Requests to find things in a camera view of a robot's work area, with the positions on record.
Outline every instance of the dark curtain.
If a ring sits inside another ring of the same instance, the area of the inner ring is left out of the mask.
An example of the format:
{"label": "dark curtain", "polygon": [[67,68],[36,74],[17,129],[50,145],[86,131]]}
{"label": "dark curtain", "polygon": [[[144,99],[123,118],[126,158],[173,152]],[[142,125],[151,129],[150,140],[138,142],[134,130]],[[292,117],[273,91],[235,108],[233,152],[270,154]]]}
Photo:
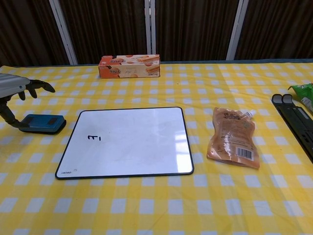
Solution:
{"label": "dark curtain", "polygon": [[0,0],[0,66],[68,64],[49,0]]}
{"label": "dark curtain", "polygon": [[161,60],[224,60],[238,2],[156,0],[156,51]]}
{"label": "dark curtain", "polygon": [[60,0],[79,64],[147,54],[144,0]]}
{"label": "dark curtain", "polygon": [[313,0],[250,0],[235,59],[313,58]]}

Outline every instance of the white pole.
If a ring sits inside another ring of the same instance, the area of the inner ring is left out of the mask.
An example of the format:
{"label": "white pole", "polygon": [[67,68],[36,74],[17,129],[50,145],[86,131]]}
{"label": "white pole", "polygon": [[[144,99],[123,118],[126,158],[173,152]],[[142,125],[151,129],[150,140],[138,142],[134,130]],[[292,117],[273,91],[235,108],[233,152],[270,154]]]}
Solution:
{"label": "white pole", "polygon": [[157,53],[156,44],[156,0],[151,0],[151,42],[152,42],[152,54]]}
{"label": "white pole", "polygon": [[240,0],[238,3],[237,13],[234,21],[233,31],[231,33],[226,60],[235,59],[237,45],[240,39],[241,29],[244,24],[246,9],[249,0]]}
{"label": "white pole", "polygon": [[146,20],[147,54],[151,54],[151,30],[150,30],[149,0],[145,0],[145,20]]}
{"label": "white pole", "polygon": [[54,15],[54,19],[57,23],[57,26],[58,26],[58,29],[62,38],[65,51],[67,53],[69,63],[71,65],[77,65],[76,54],[75,54],[68,30],[67,30],[67,24],[64,20],[63,12],[62,12],[59,0],[49,0],[49,2],[50,2],[53,15]]}

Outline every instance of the cardboard box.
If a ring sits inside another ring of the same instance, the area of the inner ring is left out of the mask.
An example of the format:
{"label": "cardboard box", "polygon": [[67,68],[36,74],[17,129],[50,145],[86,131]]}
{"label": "cardboard box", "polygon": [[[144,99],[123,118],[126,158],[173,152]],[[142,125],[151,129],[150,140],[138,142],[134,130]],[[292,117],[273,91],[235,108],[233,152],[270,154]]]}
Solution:
{"label": "cardboard box", "polygon": [[101,78],[160,77],[159,55],[102,56],[99,63]]}

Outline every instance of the table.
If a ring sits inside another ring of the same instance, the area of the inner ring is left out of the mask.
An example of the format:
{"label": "table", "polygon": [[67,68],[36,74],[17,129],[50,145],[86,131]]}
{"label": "table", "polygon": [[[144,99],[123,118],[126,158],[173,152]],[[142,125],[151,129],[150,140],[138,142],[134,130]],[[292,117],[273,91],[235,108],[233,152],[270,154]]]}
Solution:
{"label": "table", "polygon": [[[14,96],[9,106],[17,118],[67,119],[56,136],[23,133],[0,120],[0,234],[313,234],[313,164],[270,102],[290,85],[312,82],[313,63],[166,64],[159,78],[123,79],[99,79],[97,66],[0,71],[56,89],[26,101]],[[82,110],[164,106],[183,108],[192,175],[54,178]],[[216,106],[257,111],[259,170],[206,158]]]}

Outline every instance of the whiteboard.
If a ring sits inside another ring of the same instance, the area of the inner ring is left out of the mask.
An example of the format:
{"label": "whiteboard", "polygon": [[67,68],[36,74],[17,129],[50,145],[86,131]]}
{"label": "whiteboard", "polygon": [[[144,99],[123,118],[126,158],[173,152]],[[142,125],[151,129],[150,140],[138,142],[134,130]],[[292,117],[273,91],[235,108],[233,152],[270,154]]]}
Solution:
{"label": "whiteboard", "polygon": [[57,179],[192,174],[179,107],[82,111]]}

